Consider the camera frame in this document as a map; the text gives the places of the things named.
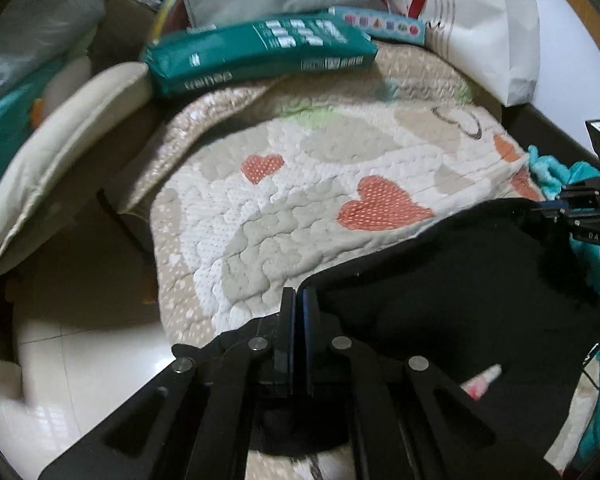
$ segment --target metal screw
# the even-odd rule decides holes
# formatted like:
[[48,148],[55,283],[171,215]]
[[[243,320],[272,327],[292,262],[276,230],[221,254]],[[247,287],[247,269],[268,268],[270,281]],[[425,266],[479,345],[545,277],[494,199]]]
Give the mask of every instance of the metal screw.
[[427,361],[427,359],[421,355],[415,355],[409,359],[409,368],[417,372],[423,372],[429,368],[429,361]]
[[177,374],[183,374],[193,368],[193,361],[188,357],[178,357],[171,363],[171,369]]
[[346,350],[347,348],[351,348],[351,339],[345,335],[336,336],[331,340],[331,346],[336,350]]
[[269,341],[263,337],[253,337],[249,339],[249,348],[253,351],[264,350],[269,345]]

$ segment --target black fabric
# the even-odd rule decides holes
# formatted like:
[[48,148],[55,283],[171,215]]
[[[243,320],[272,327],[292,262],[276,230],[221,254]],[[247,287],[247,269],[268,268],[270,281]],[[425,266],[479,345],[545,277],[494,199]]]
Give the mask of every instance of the black fabric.
[[533,206],[481,204],[301,288],[316,286],[320,309],[381,354],[424,355],[459,383],[503,365],[480,403],[544,454],[600,339],[600,298],[568,234],[523,221]]

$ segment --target patchwork quilt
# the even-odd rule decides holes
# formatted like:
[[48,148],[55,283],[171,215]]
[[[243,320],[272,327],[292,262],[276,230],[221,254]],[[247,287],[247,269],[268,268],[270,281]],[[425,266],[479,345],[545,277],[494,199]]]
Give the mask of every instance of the patchwork quilt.
[[[275,313],[284,286],[478,202],[542,200],[526,153],[480,98],[436,56],[381,46],[369,71],[233,86],[184,108],[117,207],[150,220],[170,341],[204,346]],[[557,465],[576,426],[550,450]],[[250,452],[246,477],[344,480],[354,469],[349,447],[298,462]]]

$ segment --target teal fabric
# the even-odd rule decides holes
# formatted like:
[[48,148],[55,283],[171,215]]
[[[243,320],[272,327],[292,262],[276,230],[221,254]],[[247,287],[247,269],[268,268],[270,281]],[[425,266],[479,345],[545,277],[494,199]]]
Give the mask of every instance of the teal fabric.
[[[562,186],[576,184],[588,178],[600,176],[600,172],[587,162],[576,162],[570,168],[551,155],[539,156],[535,146],[529,146],[529,168],[544,195],[553,200]],[[600,248],[596,245],[571,240],[571,249],[583,268],[587,269],[587,282],[600,295]],[[596,357],[600,360],[600,349]],[[572,465],[582,470],[600,450],[600,395],[596,410],[580,441]]]
[[62,62],[53,60],[31,73],[24,81],[0,99],[0,179],[11,159],[29,138],[29,111],[45,86],[62,69]]

